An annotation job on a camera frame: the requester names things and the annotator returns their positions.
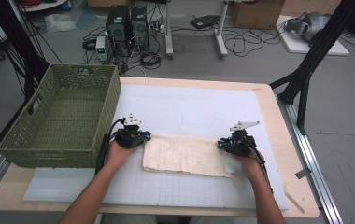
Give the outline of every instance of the beige cloth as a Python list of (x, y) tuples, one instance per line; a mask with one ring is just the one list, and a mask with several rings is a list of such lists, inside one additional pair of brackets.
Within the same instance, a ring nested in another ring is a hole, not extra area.
[(230, 156), (218, 149), (217, 140), (152, 135), (145, 144), (143, 167), (151, 171), (172, 171), (193, 175), (232, 178), (225, 166)]

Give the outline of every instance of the wooden table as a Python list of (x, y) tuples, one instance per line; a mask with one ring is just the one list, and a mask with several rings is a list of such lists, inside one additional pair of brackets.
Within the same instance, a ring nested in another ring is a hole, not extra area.
[[(307, 179), (295, 174), (303, 169), (291, 140), (275, 95), (266, 84), (234, 83), (202, 80), (121, 77), (121, 84), (164, 87), (207, 88), (217, 90), (253, 91), (262, 110), (264, 124), (283, 181), (289, 210), (285, 217), (317, 217), (320, 212)], [(35, 169), (11, 164), (0, 182), (0, 210), (64, 211), (70, 203), (29, 203), (22, 201)], [(129, 213), (184, 216), (255, 217), (253, 211), (226, 208), (185, 208), (141, 205), (104, 204), (100, 213)]]

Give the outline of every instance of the human arm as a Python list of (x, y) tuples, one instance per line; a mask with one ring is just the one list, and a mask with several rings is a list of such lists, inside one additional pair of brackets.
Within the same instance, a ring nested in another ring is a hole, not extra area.
[(93, 224), (111, 179), (136, 149), (137, 147), (131, 149), (124, 148), (116, 141), (112, 141), (109, 146), (104, 167), (73, 203), (70, 204), (58, 223)]
[(242, 170), (247, 175), (251, 186), (253, 187), (256, 201), (256, 216), (259, 224), (268, 223), (286, 223), (285, 218), (279, 210), (273, 193), (265, 180), (262, 168), (259, 162), (254, 158), (253, 153), (248, 157), (233, 157), (241, 163)]

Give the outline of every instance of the concrete floor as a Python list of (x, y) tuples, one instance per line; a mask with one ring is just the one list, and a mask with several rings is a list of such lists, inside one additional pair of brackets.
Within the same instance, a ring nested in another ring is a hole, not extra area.
[[(63, 12), (52, 9), (42, 13)], [(67, 12), (74, 21), (81, 13), (82, 10)], [(64, 63), (83, 63), (82, 37), (104, 24), (105, 20), (98, 20), (88, 30), (44, 34), (44, 37)], [(220, 60), (216, 41), (210, 33), (180, 32), (173, 33), (173, 38), (174, 59), (167, 60), (162, 48), (161, 67), (146, 70), (147, 77), (271, 83), (294, 71), (305, 57), (304, 54), (288, 53), (279, 43), (265, 45), (245, 58), (230, 53)], [(340, 42), (348, 49), (349, 56), (327, 56), (316, 70), (308, 95), (305, 130), (343, 222), (355, 223), (355, 47), (344, 40)], [(42, 46), (47, 61), (58, 63), (50, 50), (44, 44)], [(126, 76), (142, 77), (143, 73), (134, 68)], [(283, 87), (275, 89), (275, 93), (282, 91)], [(22, 101), (12, 66), (8, 60), (0, 61), (0, 132)], [(36, 223), (55, 223), (61, 214), (0, 212), (0, 223), (33, 223), (34, 220)], [(173, 217), (160, 218), (174, 220)], [(289, 218), (288, 222), (326, 221), (321, 214), (314, 219)], [(255, 220), (238, 218), (235, 223), (255, 223)]]

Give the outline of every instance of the green wicker basket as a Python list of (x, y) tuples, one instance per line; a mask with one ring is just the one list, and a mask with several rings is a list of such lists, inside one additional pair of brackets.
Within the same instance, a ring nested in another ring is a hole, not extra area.
[(0, 153), (21, 167), (95, 167), (120, 92), (115, 66), (50, 65)]

